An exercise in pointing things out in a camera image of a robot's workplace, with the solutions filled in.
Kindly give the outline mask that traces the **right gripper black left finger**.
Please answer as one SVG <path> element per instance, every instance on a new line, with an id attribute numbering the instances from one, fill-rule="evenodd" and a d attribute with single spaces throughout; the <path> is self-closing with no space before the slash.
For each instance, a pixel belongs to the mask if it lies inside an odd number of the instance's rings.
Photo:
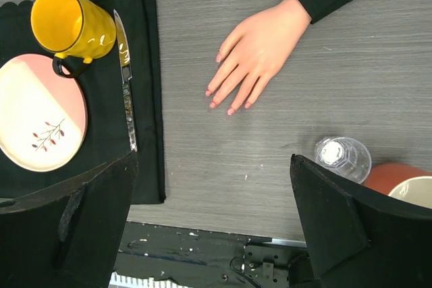
<path id="1" fill-rule="evenodd" d="M 1 203 L 1 286 L 108 287 L 137 174 L 131 152 Z"/>

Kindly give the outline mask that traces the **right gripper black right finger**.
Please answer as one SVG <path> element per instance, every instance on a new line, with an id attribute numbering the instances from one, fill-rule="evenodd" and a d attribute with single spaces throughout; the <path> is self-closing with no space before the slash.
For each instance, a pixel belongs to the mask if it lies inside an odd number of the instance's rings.
<path id="1" fill-rule="evenodd" d="M 294 154 L 290 179 L 322 287 L 430 287 L 431 209 L 390 198 Z"/>

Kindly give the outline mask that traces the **orange ceramic mug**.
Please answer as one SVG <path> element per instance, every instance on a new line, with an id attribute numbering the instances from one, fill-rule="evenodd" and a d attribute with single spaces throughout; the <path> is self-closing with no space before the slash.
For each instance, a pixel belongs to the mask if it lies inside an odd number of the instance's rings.
<path id="1" fill-rule="evenodd" d="M 431 172 L 402 163 L 373 167 L 364 186 L 391 198 L 431 208 Z"/>

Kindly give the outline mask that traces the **clear plastic cup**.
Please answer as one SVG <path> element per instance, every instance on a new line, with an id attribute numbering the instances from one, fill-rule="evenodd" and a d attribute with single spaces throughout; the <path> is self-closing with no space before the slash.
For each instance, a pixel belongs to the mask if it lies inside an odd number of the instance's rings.
<path id="1" fill-rule="evenodd" d="M 316 164 L 327 170 L 363 184 L 372 168 L 372 158 L 367 147 L 349 137 L 327 137 L 315 144 Z"/>

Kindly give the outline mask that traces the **pink and cream plate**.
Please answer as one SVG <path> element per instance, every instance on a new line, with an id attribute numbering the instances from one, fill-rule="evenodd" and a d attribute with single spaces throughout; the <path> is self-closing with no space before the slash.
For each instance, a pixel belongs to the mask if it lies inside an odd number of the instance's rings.
<path id="1" fill-rule="evenodd" d="M 56 170 L 79 151 L 86 134 L 84 95 L 57 76 L 44 55 L 18 55 L 1 66 L 1 151 L 18 166 Z"/>

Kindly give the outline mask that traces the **yellow enamel mug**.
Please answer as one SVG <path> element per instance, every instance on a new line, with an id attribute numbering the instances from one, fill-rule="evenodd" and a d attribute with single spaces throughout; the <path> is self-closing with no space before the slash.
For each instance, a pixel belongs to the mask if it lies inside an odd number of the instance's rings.
<path id="1" fill-rule="evenodd" d="M 110 14 L 90 0 L 34 0 L 30 26 L 37 43 L 54 54 L 53 71 L 77 78 L 106 56 L 117 36 Z"/>

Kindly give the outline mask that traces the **mannequin hand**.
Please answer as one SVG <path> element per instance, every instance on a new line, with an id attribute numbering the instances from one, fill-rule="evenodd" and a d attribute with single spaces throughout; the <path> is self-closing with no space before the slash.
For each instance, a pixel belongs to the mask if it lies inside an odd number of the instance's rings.
<path id="1" fill-rule="evenodd" d="M 216 57 L 219 68 L 205 91 L 218 107 L 239 86 L 227 109 L 229 116 L 257 101 L 279 73 L 311 23 L 299 0 L 283 0 L 239 23 L 221 44 Z"/>

